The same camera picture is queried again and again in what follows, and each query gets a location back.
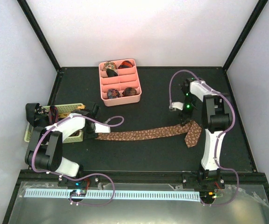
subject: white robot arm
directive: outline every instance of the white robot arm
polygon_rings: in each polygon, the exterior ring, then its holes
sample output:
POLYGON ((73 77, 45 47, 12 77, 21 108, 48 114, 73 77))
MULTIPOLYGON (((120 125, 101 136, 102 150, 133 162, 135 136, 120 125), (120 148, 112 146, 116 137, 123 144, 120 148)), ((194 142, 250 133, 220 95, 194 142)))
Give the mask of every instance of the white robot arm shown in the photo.
POLYGON ((62 157, 62 143, 71 134, 81 129, 83 129, 83 134, 86 138, 95 138, 98 136, 97 133, 110 133, 108 125, 94 123, 82 117, 82 115, 92 116, 92 114, 88 112, 83 112, 82 114, 82 111, 79 111, 79 113, 71 113, 68 120, 60 121, 45 128, 34 128, 25 156, 25 162, 28 165, 32 164, 32 157, 39 139, 47 130, 53 128, 48 134, 48 145, 40 146, 37 152, 35 166, 71 177, 79 175, 83 168, 79 164, 62 157))
MULTIPOLYGON (((193 78, 187 79, 182 90, 185 95, 185 102, 173 102, 171 103, 170 109, 181 110, 184 117, 190 118, 193 105, 193 96, 196 96, 200 101, 203 102, 202 108, 202 125, 206 132, 206 143, 203 158, 201 160, 201 167, 205 173, 204 178, 210 176, 210 171, 219 170, 219 167, 215 163, 214 151, 217 141, 217 137, 220 133, 226 130, 232 122, 232 114, 228 105, 224 100, 212 91, 206 89, 202 84, 205 81, 196 81, 193 78)), ((217 145, 216 160, 219 163, 222 140, 225 134, 219 137, 217 145)))

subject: patterned necktie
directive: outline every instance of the patterned necktie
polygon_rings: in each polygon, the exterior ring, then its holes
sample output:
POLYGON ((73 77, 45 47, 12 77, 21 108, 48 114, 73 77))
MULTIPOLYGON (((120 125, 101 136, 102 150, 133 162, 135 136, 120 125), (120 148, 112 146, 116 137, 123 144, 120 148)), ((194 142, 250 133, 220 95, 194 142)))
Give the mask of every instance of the patterned necktie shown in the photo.
POLYGON ((185 143, 188 148, 193 147, 198 143, 201 127, 192 120, 184 126, 175 125, 143 131, 100 133, 96 139, 110 141, 138 141, 171 137, 184 133, 187 133, 185 143))

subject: white cable tray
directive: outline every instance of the white cable tray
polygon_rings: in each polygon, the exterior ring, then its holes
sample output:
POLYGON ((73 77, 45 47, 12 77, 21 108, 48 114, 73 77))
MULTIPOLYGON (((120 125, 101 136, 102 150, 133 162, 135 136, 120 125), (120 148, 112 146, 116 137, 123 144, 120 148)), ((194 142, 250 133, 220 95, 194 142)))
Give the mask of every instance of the white cable tray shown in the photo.
MULTIPOLYGON (((24 197, 35 198, 69 198, 71 189, 26 189, 24 197)), ((112 190, 88 190, 86 196, 72 198, 110 199, 112 190)), ((116 190, 114 199, 119 200, 167 200, 167 201, 200 201, 200 193, 194 191, 140 191, 116 190)))

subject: pink organizer tray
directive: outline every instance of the pink organizer tray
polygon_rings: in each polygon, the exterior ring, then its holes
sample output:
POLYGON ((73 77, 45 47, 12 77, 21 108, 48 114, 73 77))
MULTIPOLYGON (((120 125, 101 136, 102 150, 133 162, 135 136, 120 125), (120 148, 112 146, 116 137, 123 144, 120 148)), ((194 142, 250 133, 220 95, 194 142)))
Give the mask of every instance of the pink organizer tray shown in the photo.
POLYGON ((101 99, 106 106, 132 104, 140 101, 140 95, 142 94, 142 90, 139 83, 138 70, 136 68, 135 61, 133 59, 123 59, 111 62, 114 62, 118 68, 123 61, 130 61, 133 67, 127 69, 116 69, 115 72, 118 74, 118 76, 116 77, 107 77, 106 71, 103 71, 103 67, 106 62, 102 62, 99 64, 101 99), (132 87, 136 89, 137 94, 135 96, 123 97, 122 92, 127 87, 132 87), (121 97, 116 99, 108 99, 108 89, 118 90, 121 97))

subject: black table surface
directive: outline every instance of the black table surface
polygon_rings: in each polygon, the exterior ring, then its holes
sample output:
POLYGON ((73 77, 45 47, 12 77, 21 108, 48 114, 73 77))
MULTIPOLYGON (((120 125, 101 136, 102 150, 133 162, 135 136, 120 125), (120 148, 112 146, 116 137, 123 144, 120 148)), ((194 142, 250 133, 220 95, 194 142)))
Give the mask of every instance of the black table surface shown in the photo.
MULTIPOLYGON (((112 132, 137 131, 179 123, 178 113, 169 111, 168 86, 172 75, 182 68, 138 67, 142 89, 138 103, 106 107, 100 97, 97 67, 64 68, 64 74, 55 98, 55 105, 96 102, 100 106, 100 121, 116 115, 124 123, 112 132)), ((230 93, 221 68, 183 67, 203 78, 220 92, 230 93)), ((180 89, 183 81, 191 77, 178 74, 172 83, 172 100, 184 101, 180 89)), ((193 119, 200 124, 201 102, 197 102, 193 119)), ((110 171, 196 171, 204 154, 205 132, 202 131, 197 146, 188 148, 184 135, 142 141, 84 140, 63 146, 63 156, 84 166, 85 170, 110 171)), ((240 172, 252 172, 247 143, 241 123, 226 134, 221 149, 221 165, 240 172)))

